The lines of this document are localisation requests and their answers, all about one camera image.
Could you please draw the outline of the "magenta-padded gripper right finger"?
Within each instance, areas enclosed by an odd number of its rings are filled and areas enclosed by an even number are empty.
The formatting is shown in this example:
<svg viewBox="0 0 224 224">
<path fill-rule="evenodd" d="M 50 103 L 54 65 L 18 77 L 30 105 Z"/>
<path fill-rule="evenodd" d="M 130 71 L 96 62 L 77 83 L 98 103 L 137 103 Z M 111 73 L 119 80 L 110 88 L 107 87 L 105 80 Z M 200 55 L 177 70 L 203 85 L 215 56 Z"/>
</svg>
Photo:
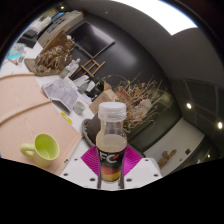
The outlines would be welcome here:
<svg viewBox="0 0 224 224">
<path fill-rule="evenodd" d="M 153 158 L 142 158 L 128 147 L 122 165 L 122 188 L 143 187 L 162 178 L 160 168 Z"/>
</svg>

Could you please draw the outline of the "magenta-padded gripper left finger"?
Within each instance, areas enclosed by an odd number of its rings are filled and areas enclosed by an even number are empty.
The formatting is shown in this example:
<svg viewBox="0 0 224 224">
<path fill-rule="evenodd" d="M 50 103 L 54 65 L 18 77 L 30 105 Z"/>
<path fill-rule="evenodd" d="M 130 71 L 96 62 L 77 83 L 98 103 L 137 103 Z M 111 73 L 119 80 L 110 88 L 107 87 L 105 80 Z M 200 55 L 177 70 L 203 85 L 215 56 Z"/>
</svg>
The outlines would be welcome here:
<svg viewBox="0 0 224 224">
<path fill-rule="evenodd" d="M 99 189 L 100 161 L 96 147 L 90 148 L 81 157 L 72 159 L 61 177 L 84 188 Z"/>
</svg>

